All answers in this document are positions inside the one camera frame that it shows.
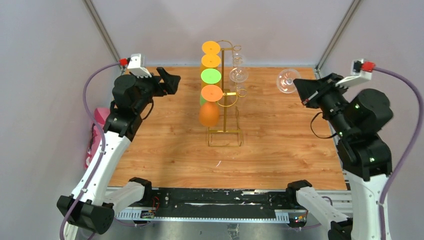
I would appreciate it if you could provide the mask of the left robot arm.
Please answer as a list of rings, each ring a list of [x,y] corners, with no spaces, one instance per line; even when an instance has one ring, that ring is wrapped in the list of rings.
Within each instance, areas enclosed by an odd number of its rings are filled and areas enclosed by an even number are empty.
[[[112,225],[116,214],[138,203],[142,207],[153,201],[152,183],[139,177],[113,193],[106,190],[115,168],[132,143],[143,118],[141,113],[154,97],[174,95],[181,76],[156,68],[157,75],[123,74],[114,81],[110,112],[101,126],[94,115],[90,117],[99,130],[100,142],[85,174],[68,196],[59,197],[56,206],[64,222],[88,230],[93,235],[104,234]]]

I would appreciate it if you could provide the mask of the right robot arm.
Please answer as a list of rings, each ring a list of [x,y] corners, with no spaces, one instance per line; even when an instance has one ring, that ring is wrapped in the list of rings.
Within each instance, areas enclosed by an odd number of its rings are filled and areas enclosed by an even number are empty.
[[[379,131],[393,118],[389,99],[379,90],[366,88],[347,101],[347,87],[335,73],[317,80],[297,78],[293,84],[302,104],[320,109],[339,138],[336,149],[350,184],[353,216],[326,202],[306,180],[288,184],[286,204],[310,212],[330,240],[388,239],[380,197],[392,173],[392,153]]]

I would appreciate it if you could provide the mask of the orange plastic glass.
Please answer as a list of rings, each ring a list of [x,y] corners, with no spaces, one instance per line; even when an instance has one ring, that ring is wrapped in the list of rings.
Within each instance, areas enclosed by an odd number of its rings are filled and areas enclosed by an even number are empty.
[[[223,97],[223,91],[216,85],[206,85],[200,92],[203,104],[199,110],[199,121],[205,127],[215,126],[220,117],[220,108],[217,104]]]

